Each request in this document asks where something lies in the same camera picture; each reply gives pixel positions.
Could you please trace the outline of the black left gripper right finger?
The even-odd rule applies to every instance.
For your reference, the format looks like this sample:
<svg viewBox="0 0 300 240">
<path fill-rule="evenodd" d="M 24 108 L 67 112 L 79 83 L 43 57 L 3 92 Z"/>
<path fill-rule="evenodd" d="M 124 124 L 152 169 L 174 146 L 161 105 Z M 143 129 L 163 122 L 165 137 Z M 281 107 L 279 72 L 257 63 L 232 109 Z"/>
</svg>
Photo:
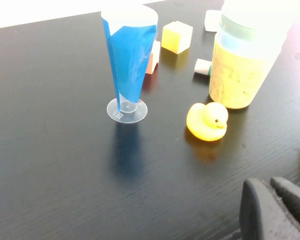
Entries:
<svg viewBox="0 0 300 240">
<path fill-rule="evenodd" d="M 300 231 L 300 187 L 283 177 L 272 177 L 270 185 L 290 213 L 293 224 Z"/>
</svg>

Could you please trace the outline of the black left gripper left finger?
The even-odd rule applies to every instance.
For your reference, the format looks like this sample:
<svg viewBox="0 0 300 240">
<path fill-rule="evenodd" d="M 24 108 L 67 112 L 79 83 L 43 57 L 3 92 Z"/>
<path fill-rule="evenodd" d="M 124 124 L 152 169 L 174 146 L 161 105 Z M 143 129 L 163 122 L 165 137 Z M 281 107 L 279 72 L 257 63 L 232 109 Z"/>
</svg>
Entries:
<svg viewBox="0 0 300 240">
<path fill-rule="evenodd" d="M 243 240 L 300 240 L 300 229 L 270 183 L 248 178 L 239 211 Z"/>
</svg>

